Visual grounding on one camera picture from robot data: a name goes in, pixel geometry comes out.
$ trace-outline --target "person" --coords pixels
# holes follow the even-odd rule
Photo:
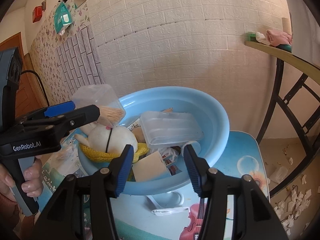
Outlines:
[[[23,176],[26,182],[21,185],[22,190],[26,192],[29,197],[39,197],[43,191],[42,163],[39,156],[36,157],[33,165],[24,171]],[[19,207],[10,189],[10,187],[14,186],[15,182],[10,173],[0,164],[0,216],[5,219],[11,230],[13,230],[20,221]],[[33,225],[34,216],[23,219],[18,234],[21,239],[30,239]]]

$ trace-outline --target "hand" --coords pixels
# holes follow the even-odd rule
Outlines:
[[[24,192],[27,193],[28,197],[38,197],[43,191],[42,184],[42,163],[41,160],[36,158],[33,165],[27,168],[23,176],[26,180],[25,183],[21,185]],[[9,187],[14,187],[15,182],[7,169],[0,164],[0,193],[6,196],[12,201],[16,201]]]

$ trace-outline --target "blue plastic basin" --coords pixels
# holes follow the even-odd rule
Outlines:
[[[227,113],[216,99],[204,92],[185,87],[157,87],[129,94],[119,100],[126,110],[123,120],[140,116],[145,111],[162,111],[170,107],[174,112],[191,113],[204,132],[204,138],[199,141],[199,156],[205,158],[211,167],[226,147],[229,136]],[[90,161],[80,148],[78,152],[80,162],[89,175],[108,166],[108,163]],[[190,179],[182,156],[179,156],[177,166],[182,172],[169,178],[146,182],[127,181],[123,193],[155,195],[183,187],[190,183]]]

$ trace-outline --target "clear plastic container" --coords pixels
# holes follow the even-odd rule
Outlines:
[[[150,149],[180,146],[204,136],[196,119],[187,113],[144,112],[140,125]]]
[[[76,108],[96,105],[100,109],[98,123],[115,127],[125,116],[125,110],[110,85],[88,85],[80,87],[71,97]]]

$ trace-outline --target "blue gripper pad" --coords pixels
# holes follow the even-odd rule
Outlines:
[[[125,183],[127,182],[131,170],[133,154],[132,145],[127,144],[120,157],[113,159],[109,164],[109,169],[116,178],[116,188],[114,190],[115,197],[118,197],[124,190]]]
[[[48,106],[47,110],[44,112],[46,117],[54,117],[60,114],[70,112],[76,108],[75,103],[68,101],[55,106]]]
[[[207,181],[206,171],[209,169],[207,161],[196,155],[191,144],[185,146],[183,150],[183,158],[187,167],[187,171],[192,183],[194,192],[202,197],[202,186]]]

